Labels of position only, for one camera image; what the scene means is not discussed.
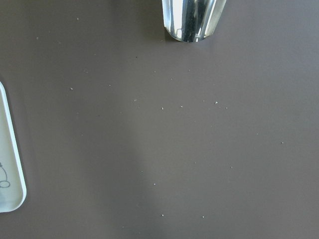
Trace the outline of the silver metal scoop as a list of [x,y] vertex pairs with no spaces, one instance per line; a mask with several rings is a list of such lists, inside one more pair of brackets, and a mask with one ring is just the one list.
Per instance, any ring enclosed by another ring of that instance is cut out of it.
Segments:
[[199,42],[214,34],[226,0],[163,0],[163,24],[172,38]]

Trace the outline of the white rabbit tray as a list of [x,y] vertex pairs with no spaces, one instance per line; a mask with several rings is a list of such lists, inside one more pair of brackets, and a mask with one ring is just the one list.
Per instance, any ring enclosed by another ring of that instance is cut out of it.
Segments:
[[0,212],[18,209],[26,199],[20,161],[5,88],[0,86]]

